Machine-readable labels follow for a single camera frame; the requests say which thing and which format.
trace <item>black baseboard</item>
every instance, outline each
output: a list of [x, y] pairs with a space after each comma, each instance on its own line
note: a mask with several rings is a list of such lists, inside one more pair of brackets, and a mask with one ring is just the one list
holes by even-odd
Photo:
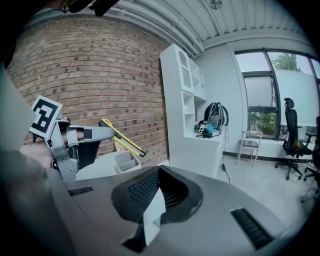
[[[231, 157], [237, 157], [237, 153], [233, 153], [233, 152], [226, 152], [223, 151], [223, 154], [225, 156], [231, 156]], [[241, 154], [241, 158], [251, 158], [250, 154]], [[283, 163], [283, 162], [287, 162], [289, 158], [279, 158], [279, 157], [268, 157], [268, 156], [260, 156], [258, 155], [258, 157], [256, 158], [258, 160], [264, 160], [264, 161], [272, 161], [272, 162], [279, 162], [279, 163]], [[296, 163], [306, 163], [308, 159], [296, 159], [295, 158], [295, 162]]]

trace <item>office chair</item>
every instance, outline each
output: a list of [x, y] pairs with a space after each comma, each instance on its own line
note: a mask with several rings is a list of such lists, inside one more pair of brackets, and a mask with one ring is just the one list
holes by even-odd
[[289, 180], [289, 174], [291, 168], [293, 168], [300, 176], [298, 179], [300, 180], [302, 177], [302, 173], [298, 169], [298, 165], [294, 162], [294, 158], [299, 158], [299, 156], [303, 155], [311, 155], [312, 150], [308, 148], [308, 144], [310, 142], [310, 138], [307, 141], [307, 144], [304, 145], [301, 141], [298, 140], [298, 120], [297, 120], [297, 112], [293, 109], [295, 106], [294, 101], [291, 98], [285, 98], [285, 119], [286, 125], [288, 129], [288, 139], [283, 143], [283, 149], [287, 155], [292, 156], [292, 159], [288, 159], [287, 162], [277, 162], [275, 164], [275, 168], [278, 166], [288, 166], [288, 172], [286, 174], [286, 180]]
[[317, 182], [318, 188], [316, 190], [316, 193], [319, 191], [320, 187], [320, 173], [318, 172], [320, 168], [320, 116], [316, 118], [316, 134], [308, 134], [307, 135], [311, 138], [312, 136], [316, 136], [315, 140], [315, 146], [312, 151], [312, 160], [313, 160], [313, 165], [315, 169], [311, 169], [309, 167], [306, 167], [304, 169], [304, 172], [306, 173], [307, 171], [310, 171], [312, 174], [306, 175], [303, 180], [306, 181], [307, 178], [314, 177], [315, 181]]

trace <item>power cord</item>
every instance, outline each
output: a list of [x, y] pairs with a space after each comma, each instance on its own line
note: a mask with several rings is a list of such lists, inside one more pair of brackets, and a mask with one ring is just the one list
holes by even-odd
[[[228, 141], [229, 141], [229, 129], [228, 129], [227, 126], [225, 126], [225, 129], [224, 129], [224, 150], [223, 150], [223, 152], [226, 151], [227, 133], [228, 133]], [[225, 172], [225, 174], [228, 176], [229, 184], [231, 184], [230, 183], [230, 177], [229, 177], [229, 174], [227, 173], [227, 168], [225, 166], [225, 155], [223, 155], [223, 157], [222, 157], [222, 165], [221, 165], [221, 167], [222, 167], [222, 170]]]

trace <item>white cabinet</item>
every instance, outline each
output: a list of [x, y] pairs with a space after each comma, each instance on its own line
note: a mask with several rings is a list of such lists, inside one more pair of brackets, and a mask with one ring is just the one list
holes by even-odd
[[169, 140], [170, 166], [214, 178], [220, 165], [224, 135], [196, 137], [207, 102], [202, 70], [175, 44], [160, 54]]

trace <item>ceiling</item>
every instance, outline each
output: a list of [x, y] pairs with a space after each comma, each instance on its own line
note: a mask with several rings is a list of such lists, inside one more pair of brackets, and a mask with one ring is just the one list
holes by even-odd
[[[120, 0], [105, 16], [139, 25], [175, 43], [190, 56], [248, 38], [284, 38], [307, 42], [303, 29], [276, 0]], [[83, 14], [93, 14], [88, 7]]]

